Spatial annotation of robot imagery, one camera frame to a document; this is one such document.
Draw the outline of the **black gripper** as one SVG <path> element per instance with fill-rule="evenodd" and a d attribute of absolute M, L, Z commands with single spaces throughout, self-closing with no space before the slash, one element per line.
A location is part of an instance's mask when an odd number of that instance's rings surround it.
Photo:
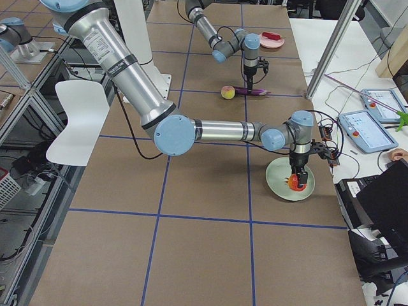
<path fill-rule="evenodd" d="M 256 59 L 244 58 L 244 76 L 245 81 L 247 82 L 247 95 L 252 95 L 253 93 L 253 78 L 259 69 L 263 70 L 264 76 L 258 81 L 258 83 L 267 76 L 269 71 L 269 62 L 261 57 Z"/>
<path fill-rule="evenodd" d="M 338 157 L 339 150 L 329 147 L 323 142 L 312 140 L 307 144 L 294 143 L 289 150 L 289 164 L 291 173 L 296 174 L 298 188 L 305 188 L 308 180 L 308 173 L 305 171 L 305 165 L 309 161 L 309 156 L 317 154 L 321 159 L 335 160 Z"/>

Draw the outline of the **person hand at laptop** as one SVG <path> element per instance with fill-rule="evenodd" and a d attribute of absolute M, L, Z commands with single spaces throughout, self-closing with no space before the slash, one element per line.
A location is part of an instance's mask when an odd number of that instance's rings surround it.
<path fill-rule="evenodd" d="M 388 153 L 388 158 L 393 162 L 399 161 L 401 159 L 408 161 L 408 151 L 401 148 L 394 149 Z"/>

